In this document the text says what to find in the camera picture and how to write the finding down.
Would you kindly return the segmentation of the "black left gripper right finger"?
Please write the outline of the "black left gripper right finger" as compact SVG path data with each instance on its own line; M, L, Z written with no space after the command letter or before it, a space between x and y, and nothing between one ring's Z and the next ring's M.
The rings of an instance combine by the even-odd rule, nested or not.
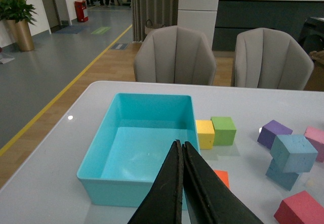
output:
M222 182L190 142L182 145L191 223L262 223Z

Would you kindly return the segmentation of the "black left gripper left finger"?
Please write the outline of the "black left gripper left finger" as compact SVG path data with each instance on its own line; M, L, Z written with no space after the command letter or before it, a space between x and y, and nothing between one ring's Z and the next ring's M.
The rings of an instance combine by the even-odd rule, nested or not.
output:
M129 223L181 223L182 202L183 153L180 141L176 140Z

